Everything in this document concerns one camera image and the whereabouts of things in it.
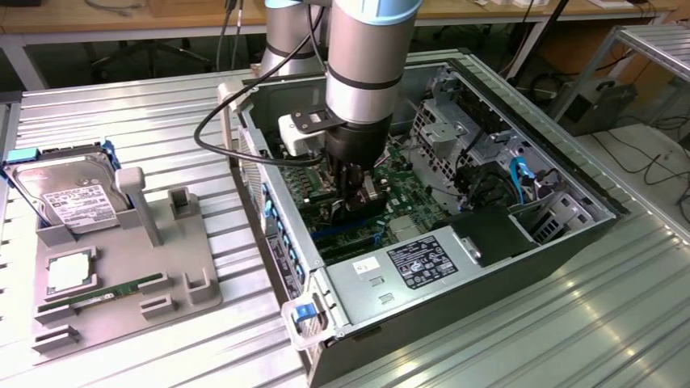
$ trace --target circuit board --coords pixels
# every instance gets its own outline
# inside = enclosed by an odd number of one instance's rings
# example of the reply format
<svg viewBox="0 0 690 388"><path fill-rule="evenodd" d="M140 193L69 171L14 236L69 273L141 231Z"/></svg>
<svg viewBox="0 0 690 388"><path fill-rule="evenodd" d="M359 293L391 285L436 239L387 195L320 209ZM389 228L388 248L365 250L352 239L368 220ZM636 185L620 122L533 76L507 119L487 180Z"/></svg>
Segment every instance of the circuit board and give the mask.
<svg viewBox="0 0 690 388"><path fill-rule="evenodd" d="M389 222L399 217L408 216L423 234L448 216L428 195L400 152L389 146L373 170L375 179L389 182L384 213L345 226L331 226L328 207L336 200L336 190L325 171L325 162L305 169L282 169L301 219L327 265L397 243Z"/></svg>
<svg viewBox="0 0 690 388"><path fill-rule="evenodd" d="M113 285L112 287L97 289L89 293L82 293L74 295L73 297L66 297L64 299L57 300L53 303L48 303L46 305L38 306L38 313L49 311L52 309L57 309L58 307L65 305L72 305L73 307L81 308L97 304L100 302L106 302L108 300L114 299L117 297L124 297L132 293L138 292L138 285L141 283L160 279L161 277L162 274L156 273L153 275L142 277L141 279L128 281L126 283L122 283L120 285Z"/></svg>

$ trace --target hard drive label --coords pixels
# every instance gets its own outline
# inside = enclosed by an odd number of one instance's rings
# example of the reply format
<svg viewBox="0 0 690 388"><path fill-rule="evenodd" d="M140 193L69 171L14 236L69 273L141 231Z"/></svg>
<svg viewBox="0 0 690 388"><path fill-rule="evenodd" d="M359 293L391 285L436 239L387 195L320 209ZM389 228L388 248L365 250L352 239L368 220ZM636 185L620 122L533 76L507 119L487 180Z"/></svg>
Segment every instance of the hard drive label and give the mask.
<svg viewBox="0 0 690 388"><path fill-rule="evenodd" d="M409 289L417 289L457 272L433 236L388 251L388 257Z"/></svg>
<svg viewBox="0 0 690 388"><path fill-rule="evenodd" d="M100 184L42 195L60 221L69 227L114 218L114 210Z"/></svg>

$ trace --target barcode sticker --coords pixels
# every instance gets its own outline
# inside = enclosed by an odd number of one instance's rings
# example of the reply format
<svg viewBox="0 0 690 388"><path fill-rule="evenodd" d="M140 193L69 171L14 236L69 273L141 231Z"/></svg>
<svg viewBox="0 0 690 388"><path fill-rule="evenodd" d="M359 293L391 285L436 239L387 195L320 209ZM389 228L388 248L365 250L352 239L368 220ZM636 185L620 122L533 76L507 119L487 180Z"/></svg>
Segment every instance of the barcode sticker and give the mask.
<svg viewBox="0 0 690 388"><path fill-rule="evenodd" d="M114 218L114 209L100 184L42 195L60 221L69 227L86 226Z"/></svg>

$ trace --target metal workbench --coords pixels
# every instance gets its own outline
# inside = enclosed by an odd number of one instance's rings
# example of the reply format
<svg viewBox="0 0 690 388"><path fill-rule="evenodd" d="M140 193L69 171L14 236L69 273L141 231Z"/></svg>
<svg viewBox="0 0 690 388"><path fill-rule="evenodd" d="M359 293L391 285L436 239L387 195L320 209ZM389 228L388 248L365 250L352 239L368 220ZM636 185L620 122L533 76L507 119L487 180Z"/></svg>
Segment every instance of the metal workbench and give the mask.
<svg viewBox="0 0 690 388"><path fill-rule="evenodd" d="M457 52L437 57L448 55L471 67L631 214L544 281L332 386L690 385L687 232L653 204L633 198L625 183L479 61ZM10 145L17 122L17 146L108 135L122 165L146 173L148 199L189 186L201 199L224 302L206 314L30 366L33 216L10 192L0 247L6 263L0 386L304 386L226 162L198 150L190 138L220 81L204 75L28 93L5 112ZM216 121L206 133L205 140L220 144Z"/></svg>
<svg viewBox="0 0 690 388"><path fill-rule="evenodd" d="M560 120L585 81L616 43L621 43L649 61L663 66L679 79L690 82L690 27L679 23L613 27L589 62L575 80L573 86L549 108L549 116Z"/></svg>

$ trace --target hard drive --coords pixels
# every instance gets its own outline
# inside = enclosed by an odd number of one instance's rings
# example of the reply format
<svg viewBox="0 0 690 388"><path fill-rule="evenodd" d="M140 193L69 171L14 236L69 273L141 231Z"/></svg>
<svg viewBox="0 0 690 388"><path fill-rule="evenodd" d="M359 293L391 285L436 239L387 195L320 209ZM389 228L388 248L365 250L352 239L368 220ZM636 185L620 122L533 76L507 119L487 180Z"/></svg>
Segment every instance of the hard drive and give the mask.
<svg viewBox="0 0 690 388"><path fill-rule="evenodd" d="M66 149L12 150L2 175L29 202L45 226L65 225L81 234L118 224L130 208L114 187L120 168L109 142Z"/></svg>

